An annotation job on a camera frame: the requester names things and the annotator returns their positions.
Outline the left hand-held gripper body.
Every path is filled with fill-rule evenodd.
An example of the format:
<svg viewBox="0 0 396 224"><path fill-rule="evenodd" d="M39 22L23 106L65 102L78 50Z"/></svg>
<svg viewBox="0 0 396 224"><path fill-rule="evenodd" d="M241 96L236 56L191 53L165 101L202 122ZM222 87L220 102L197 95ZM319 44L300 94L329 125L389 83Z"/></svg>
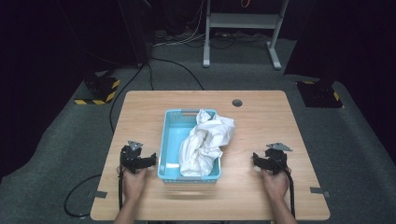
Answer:
<svg viewBox="0 0 396 224"><path fill-rule="evenodd" d="M142 144L129 141L120 152L120 165L135 174L138 170L149 167L149 158L141 158Z"/></svg>

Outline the white metal stand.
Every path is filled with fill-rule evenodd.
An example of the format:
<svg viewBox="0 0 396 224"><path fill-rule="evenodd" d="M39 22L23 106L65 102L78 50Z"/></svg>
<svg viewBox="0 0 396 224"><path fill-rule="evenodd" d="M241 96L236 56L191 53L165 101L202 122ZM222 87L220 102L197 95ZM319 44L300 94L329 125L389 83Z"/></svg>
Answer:
<svg viewBox="0 0 396 224"><path fill-rule="evenodd" d="M277 14L237 14L237 13L213 13L211 0L206 0L205 16L205 43L203 54L203 67L210 66L210 29L211 28L239 28L239 29L263 29L272 30L273 35L266 43L270 58L275 70L282 68L276 53L276 41L286 14L289 0L282 0Z"/></svg>

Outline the grey tape strip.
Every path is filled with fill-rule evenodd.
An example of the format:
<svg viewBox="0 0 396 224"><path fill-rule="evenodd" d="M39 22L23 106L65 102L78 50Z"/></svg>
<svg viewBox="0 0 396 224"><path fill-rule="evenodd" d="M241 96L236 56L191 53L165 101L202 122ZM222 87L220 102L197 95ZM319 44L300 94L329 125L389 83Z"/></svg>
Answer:
<svg viewBox="0 0 396 224"><path fill-rule="evenodd" d="M90 190L88 191L87 197L89 198L101 198L101 199L105 199L107 196L107 192L104 191L100 191L100 190Z"/></svg>
<svg viewBox="0 0 396 224"><path fill-rule="evenodd" d="M331 193L329 191L327 191L327 190L322 189L322 188L310 187L310 192L313 193L313 194L321 194L325 198L330 198L331 197Z"/></svg>

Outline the black yellow striped stand base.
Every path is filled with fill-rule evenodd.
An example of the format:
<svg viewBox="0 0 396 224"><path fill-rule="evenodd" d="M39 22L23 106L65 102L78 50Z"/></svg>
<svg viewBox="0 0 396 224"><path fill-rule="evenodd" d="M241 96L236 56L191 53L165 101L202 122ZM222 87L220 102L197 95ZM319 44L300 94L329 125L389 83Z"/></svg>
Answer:
<svg viewBox="0 0 396 224"><path fill-rule="evenodd" d="M330 87L321 87L313 81L297 81L296 86L306 107L341 108L343 103L338 93Z"/></svg>
<svg viewBox="0 0 396 224"><path fill-rule="evenodd" d="M74 96L77 105L105 105L115 97L120 80L113 77L114 70L99 73L89 72L83 79L84 85Z"/></svg>

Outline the white cloth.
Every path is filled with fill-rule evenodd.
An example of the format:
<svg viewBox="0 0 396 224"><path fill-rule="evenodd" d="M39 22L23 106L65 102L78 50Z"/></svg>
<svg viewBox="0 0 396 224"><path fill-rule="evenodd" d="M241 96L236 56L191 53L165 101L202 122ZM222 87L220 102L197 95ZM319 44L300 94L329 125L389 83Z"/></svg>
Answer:
<svg viewBox="0 0 396 224"><path fill-rule="evenodd" d="M234 119L217 114L211 116L200 109L196 125L181 143L178 163L182 176L209 176L215 160L223 154L221 147L227 146L234 133Z"/></svg>

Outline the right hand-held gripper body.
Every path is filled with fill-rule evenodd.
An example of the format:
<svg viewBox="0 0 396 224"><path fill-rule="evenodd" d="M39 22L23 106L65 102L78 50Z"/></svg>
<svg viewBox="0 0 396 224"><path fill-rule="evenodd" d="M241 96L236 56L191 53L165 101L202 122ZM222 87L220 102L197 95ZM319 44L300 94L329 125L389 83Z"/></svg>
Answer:
<svg viewBox="0 0 396 224"><path fill-rule="evenodd" d="M287 165L288 152L292 152L292 149L283 143L268 144L264 151L264 169L271 171L274 175L280 171L287 171L289 169Z"/></svg>

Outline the light blue plastic basket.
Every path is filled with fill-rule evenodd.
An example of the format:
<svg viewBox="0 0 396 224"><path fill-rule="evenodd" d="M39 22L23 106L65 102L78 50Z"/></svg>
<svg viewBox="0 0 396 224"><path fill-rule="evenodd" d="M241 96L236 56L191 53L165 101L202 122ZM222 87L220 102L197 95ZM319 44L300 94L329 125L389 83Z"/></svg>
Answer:
<svg viewBox="0 0 396 224"><path fill-rule="evenodd" d="M197 125L199 109L169 109L164 113L163 136L160 147L157 176L164 183L215 184L221 176L220 158L205 176L184 176L180 172L178 154L182 142Z"/></svg>

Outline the person's left hand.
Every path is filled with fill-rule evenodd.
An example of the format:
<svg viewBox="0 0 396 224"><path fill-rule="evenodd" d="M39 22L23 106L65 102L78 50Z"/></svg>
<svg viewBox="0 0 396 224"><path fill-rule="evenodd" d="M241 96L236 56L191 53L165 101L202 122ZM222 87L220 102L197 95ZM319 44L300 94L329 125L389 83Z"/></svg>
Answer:
<svg viewBox="0 0 396 224"><path fill-rule="evenodd" d="M147 170L147 168L144 168L137 174L133 174L123 166L117 169L119 176L122 178L124 204L136 203L139 200L145 187Z"/></svg>

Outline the person's right hand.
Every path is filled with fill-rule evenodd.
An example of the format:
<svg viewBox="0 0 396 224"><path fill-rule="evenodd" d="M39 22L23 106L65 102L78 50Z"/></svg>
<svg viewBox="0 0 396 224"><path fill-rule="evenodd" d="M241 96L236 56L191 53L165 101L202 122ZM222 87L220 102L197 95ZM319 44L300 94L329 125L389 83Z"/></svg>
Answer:
<svg viewBox="0 0 396 224"><path fill-rule="evenodd" d="M262 176L264 189L270 201L283 201L290 186L287 175L284 172L271 175L267 170L262 169Z"/></svg>

